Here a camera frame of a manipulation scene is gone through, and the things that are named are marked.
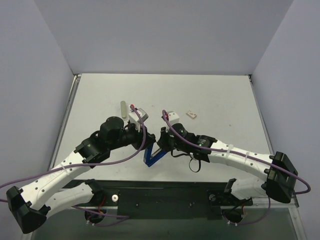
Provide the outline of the beige white stapler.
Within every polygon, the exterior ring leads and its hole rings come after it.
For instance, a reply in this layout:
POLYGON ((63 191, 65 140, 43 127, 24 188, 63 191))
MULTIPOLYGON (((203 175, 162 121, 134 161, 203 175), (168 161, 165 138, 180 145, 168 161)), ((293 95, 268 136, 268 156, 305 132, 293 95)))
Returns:
POLYGON ((123 118, 123 119, 126 119, 127 118, 127 104, 126 104, 126 102, 124 101, 124 100, 122 100, 121 102, 120 102, 120 113, 121 113, 121 117, 123 118))

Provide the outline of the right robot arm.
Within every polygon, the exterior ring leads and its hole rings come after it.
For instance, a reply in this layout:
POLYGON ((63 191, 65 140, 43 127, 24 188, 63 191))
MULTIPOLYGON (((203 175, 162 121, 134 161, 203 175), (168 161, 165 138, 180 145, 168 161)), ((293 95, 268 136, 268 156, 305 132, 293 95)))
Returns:
POLYGON ((291 202, 298 172, 285 153, 269 155, 243 150, 214 137, 188 132, 181 123, 172 128, 162 127, 157 144, 166 152, 178 150, 195 160, 251 174, 252 178, 229 180, 223 198, 230 205, 262 196, 284 204, 291 202))

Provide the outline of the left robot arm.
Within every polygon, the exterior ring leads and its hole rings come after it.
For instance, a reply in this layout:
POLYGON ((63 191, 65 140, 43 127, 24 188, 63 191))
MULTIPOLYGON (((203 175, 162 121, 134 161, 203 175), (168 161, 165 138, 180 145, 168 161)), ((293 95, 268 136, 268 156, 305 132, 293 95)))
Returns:
POLYGON ((78 145, 59 165, 47 174, 22 187, 12 186, 6 192, 8 207, 20 229, 29 234, 42 226, 47 218, 74 205, 99 205, 103 193, 93 180, 63 191, 62 188, 77 176, 93 169, 110 157, 112 150, 128 145, 137 152, 153 144, 156 137, 149 134, 142 110, 129 114, 128 124, 111 116, 78 145))

